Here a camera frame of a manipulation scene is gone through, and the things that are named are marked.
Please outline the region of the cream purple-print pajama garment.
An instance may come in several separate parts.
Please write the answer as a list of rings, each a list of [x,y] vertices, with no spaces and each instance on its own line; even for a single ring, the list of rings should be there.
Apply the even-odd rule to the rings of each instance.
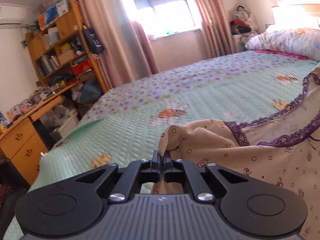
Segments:
[[[291,190],[308,206],[304,239],[319,239],[319,68],[281,111],[250,123],[208,119],[170,125],[159,152],[197,167],[216,163]]]

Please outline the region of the green quilted bed cover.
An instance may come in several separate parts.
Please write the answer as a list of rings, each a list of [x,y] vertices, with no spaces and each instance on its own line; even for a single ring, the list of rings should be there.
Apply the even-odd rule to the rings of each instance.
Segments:
[[[319,81],[304,81],[319,61],[245,51],[175,68],[109,90],[77,128],[40,161],[32,189],[89,169],[109,153],[124,167],[148,158],[170,125],[217,119],[248,132],[256,145],[302,130],[319,119]]]

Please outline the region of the pink left curtain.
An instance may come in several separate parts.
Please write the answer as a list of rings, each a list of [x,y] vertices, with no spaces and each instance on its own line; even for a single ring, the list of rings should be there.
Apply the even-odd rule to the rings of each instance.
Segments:
[[[103,86],[111,89],[160,72],[133,0],[78,2],[85,24],[104,47],[97,70]]]

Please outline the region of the pink curtain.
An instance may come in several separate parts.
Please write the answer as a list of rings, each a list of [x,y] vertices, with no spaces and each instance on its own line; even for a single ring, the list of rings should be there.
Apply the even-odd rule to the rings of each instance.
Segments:
[[[201,17],[204,45],[210,58],[235,52],[222,0],[194,0]]]
[[[160,72],[133,0],[78,2],[85,24],[104,47],[97,70],[103,86],[111,89]]]

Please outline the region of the red orange box on shelf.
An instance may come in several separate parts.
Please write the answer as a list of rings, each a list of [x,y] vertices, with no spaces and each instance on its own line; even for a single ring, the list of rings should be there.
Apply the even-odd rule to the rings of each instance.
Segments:
[[[75,76],[79,76],[80,74],[84,73],[85,71],[87,71],[88,69],[92,68],[92,64],[90,59],[86,59],[74,66],[71,67],[71,72],[73,73],[73,75]]]

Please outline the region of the wooden desk with drawers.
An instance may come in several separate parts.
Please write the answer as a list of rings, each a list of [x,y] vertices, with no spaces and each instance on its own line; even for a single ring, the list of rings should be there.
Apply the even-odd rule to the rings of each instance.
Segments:
[[[1,135],[1,156],[7,157],[30,185],[39,174],[41,153],[46,153],[53,146],[49,134],[40,122],[40,117],[61,104],[64,100],[63,93],[79,83],[75,82],[40,101]]]

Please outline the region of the dark blue hanging bag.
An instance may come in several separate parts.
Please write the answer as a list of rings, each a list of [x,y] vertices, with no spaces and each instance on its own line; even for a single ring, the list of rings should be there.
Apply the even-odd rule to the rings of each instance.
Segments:
[[[91,28],[83,27],[82,33],[85,37],[89,50],[93,54],[101,54],[104,51],[104,46],[101,44],[99,38],[95,34],[95,31]]]

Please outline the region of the wooden bookshelf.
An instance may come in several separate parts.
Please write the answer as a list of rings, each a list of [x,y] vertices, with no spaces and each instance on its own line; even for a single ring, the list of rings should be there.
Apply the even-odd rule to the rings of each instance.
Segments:
[[[89,50],[82,33],[84,20],[80,12],[79,2],[68,0],[69,8],[63,15],[52,22],[25,35],[27,48],[33,68],[38,78],[37,85],[44,86],[58,82],[58,79],[69,77],[68,85],[97,78],[100,88],[107,92],[99,70],[97,55]],[[79,76],[73,75],[71,67],[90,59],[92,68]]]

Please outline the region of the cluttered nightstand pile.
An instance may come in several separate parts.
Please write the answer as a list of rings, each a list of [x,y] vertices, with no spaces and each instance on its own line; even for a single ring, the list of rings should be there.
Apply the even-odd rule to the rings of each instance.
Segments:
[[[242,5],[237,6],[234,20],[230,22],[232,40],[236,53],[244,51],[245,44],[256,36],[259,25],[253,14]]]

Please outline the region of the window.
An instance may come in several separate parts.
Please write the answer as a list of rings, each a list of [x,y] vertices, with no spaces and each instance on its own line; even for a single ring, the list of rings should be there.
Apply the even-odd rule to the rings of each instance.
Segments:
[[[200,28],[200,16],[193,0],[133,1],[137,20],[152,40]]]

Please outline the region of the pink right curtain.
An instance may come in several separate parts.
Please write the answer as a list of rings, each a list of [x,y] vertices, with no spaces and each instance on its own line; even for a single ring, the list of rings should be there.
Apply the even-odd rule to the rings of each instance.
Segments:
[[[194,0],[201,17],[204,45],[210,58],[235,52],[222,0]]]

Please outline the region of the floral white pillow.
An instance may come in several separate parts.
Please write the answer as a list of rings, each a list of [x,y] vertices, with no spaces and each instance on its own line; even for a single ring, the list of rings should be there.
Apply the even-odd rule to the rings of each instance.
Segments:
[[[248,50],[269,50],[319,61],[319,30],[311,28],[268,30],[250,38]]]

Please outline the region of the white wall air conditioner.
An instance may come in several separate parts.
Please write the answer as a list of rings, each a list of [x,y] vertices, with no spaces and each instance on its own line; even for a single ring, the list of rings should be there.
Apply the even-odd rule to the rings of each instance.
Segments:
[[[17,5],[1,4],[0,6],[0,28],[15,29],[27,25],[27,9]]]

